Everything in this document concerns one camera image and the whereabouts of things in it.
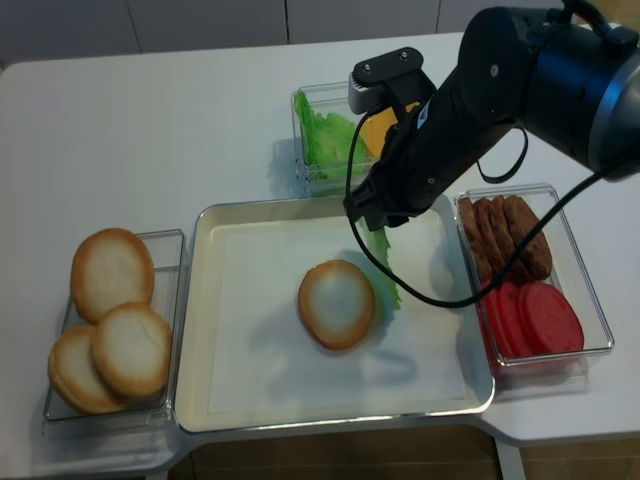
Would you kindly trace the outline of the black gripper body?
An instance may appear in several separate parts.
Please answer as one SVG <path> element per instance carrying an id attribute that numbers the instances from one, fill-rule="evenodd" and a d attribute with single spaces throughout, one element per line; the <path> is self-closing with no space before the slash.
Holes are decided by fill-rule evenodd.
<path id="1" fill-rule="evenodd" d="M 462 101 L 458 82 L 446 80 L 401 122 L 391 146 L 345 197 L 347 217 L 364 219 L 374 231 L 421 215 L 515 126 L 509 118 L 479 121 Z"/>

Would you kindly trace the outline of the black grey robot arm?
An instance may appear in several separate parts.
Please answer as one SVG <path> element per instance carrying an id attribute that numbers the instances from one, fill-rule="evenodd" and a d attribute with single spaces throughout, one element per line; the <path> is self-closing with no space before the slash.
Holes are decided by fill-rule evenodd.
<path id="1" fill-rule="evenodd" d="M 372 230 L 435 199 L 510 130 L 528 132 L 605 179 L 639 170 L 639 36 L 585 1 L 494 7 L 467 26 L 453 71 L 435 86 L 405 47 L 356 64 L 355 113 L 391 109 L 379 160 L 344 199 Z"/>

